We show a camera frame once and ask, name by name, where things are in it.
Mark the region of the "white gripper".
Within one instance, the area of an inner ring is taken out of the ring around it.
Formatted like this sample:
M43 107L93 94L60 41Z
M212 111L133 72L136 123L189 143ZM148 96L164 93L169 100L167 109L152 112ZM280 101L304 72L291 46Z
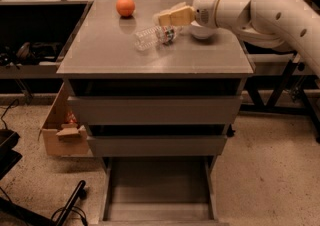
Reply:
M160 26L186 26L196 20L200 26L217 28L216 11L220 0L193 0L191 6L170 9L158 16Z

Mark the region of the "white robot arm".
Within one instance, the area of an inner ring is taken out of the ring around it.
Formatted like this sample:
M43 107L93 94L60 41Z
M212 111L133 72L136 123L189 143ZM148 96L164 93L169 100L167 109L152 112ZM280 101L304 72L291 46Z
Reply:
M195 21L223 28L261 48L288 45L320 76L320 15L304 0L193 0L153 16L160 26L185 26Z

